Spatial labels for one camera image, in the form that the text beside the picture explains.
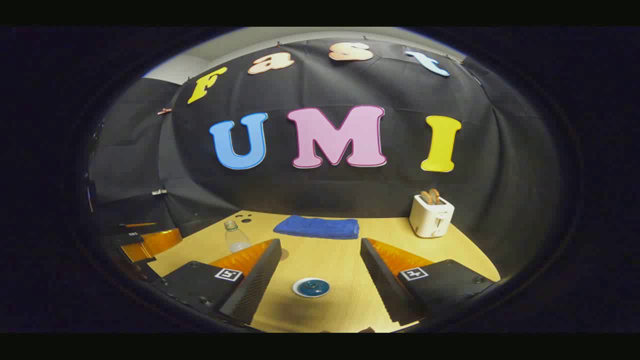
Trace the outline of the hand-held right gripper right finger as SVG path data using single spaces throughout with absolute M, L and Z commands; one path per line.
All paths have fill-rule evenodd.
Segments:
M 362 238 L 361 259 L 393 322 L 429 324 L 454 317 L 494 285 L 454 259 L 437 262 L 372 238 Z

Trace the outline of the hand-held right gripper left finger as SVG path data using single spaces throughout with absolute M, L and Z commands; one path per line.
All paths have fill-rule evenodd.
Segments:
M 153 281 L 153 287 L 204 316 L 250 325 L 281 260 L 277 238 L 215 260 L 192 260 Z

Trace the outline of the clear plastic water bottle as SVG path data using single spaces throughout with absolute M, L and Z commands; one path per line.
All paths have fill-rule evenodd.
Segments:
M 225 239 L 229 251 L 236 253 L 252 246 L 247 235 L 240 230 L 238 224 L 234 220 L 224 222 Z

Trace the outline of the white toaster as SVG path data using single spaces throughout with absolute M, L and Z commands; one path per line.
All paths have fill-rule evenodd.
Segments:
M 414 233 L 423 239 L 443 237 L 450 228 L 455 207 L 446 199 L 441 204 L 428 204 L 416 194 L 409 215 L 409 223 Z

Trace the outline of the blue folded towel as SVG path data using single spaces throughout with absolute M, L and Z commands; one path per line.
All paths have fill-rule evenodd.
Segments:
M 313 239 L 351 240 L 358 239 L 360 229 L 359 222 L 354 218 L 325 219 L 292 215 L 276 225 L 273 231 Z

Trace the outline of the black backdrop cloth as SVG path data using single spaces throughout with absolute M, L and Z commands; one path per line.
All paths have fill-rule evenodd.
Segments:
M 160 220 L 186 235 L 241 210 L 405 218 L 434 187 L 454 227 L 511 276 L 569 218 L 575 157 L 558 123 L 472 59 L 303 39 L 181 84 L 137 80 L 107 110 L 88 176 L 104 223 Z

